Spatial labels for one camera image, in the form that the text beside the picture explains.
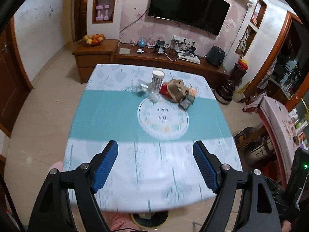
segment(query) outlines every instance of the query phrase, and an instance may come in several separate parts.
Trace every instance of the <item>basket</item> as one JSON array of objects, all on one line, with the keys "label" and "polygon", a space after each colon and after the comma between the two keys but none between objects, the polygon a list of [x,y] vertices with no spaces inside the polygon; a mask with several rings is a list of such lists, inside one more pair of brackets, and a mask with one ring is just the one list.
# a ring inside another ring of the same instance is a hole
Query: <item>basket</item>
[{"label": "basket", "polygon": [[87,43],[87,42],[85,42],[85,43],[89,46],[97,46],[97,45],[100,45],[101,43],[103,43],[104,40],[105,40],[105,38],[100,42],[98,41],[97,43]]}]

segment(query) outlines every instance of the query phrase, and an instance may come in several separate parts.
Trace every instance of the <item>pink dumbbell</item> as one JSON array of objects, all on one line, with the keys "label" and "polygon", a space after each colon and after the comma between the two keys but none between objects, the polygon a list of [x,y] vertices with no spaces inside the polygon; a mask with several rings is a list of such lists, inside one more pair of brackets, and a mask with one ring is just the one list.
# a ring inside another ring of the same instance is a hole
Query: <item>pink dumbbell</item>
[{"label": "pink dumbbell", "polygon": [[103,15],[102,15],[102,9],[103,6],[102,5],[98,5],[95,7],[95,9],[98,11],[97,17],[95,18],[96,21],[102,21],[103,20]]},{"label": "pink dumbbell", "polygon": [[105,17],[103,17],[104,20],[109,20],[109,5],[104,5],[104,9],[105,9]]}]

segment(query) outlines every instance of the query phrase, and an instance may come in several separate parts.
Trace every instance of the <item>cup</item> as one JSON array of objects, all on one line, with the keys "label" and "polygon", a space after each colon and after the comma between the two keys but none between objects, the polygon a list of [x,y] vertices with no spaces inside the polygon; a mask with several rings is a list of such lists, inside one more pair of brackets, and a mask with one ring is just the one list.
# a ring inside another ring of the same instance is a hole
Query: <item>cup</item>
[{"label": "cup", "polygon": [[161,70],[152,71],[151,86],[154,91],[160,90],[164,76],[165,76],[165,73]]}]

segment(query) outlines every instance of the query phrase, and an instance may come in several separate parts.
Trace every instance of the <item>dark ceramic vase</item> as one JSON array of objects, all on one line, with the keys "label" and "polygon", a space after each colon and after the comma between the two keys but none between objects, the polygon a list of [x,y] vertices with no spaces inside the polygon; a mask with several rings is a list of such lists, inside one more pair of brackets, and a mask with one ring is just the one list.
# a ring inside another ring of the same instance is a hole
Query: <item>dark ceramic vase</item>
[{"label": "dark ceramic vase", "polygon": [[234,83],[231,80],[228,80],[225,81],[223,85],[216,87],[215,97],[220,103],[227,104],[232,101],[234,91]]}]

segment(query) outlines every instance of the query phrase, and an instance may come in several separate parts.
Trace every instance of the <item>tablecloth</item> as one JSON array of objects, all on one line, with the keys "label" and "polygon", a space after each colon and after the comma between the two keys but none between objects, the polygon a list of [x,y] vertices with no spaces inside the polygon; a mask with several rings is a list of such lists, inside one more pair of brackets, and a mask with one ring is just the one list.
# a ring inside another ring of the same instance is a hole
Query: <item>tablecloth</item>
[{"label": "tablecloth", "polygon": [[[183,79],[197,89],[187,111],[161,96],[152,103],[136,92],[138,80],[151,82],[151,67],[97,65],[81,97],[63,169],[89,162],[109,140],[118,143],[112,170],[95,194],[102,210],[155,212],[213,197],[193,157],[196,140],[202,140],[222,163],[242,170],[231,132],[205,79],[161,70],[163,81]],[[69,190],[69,196],[76,203],[74,191]]]}]

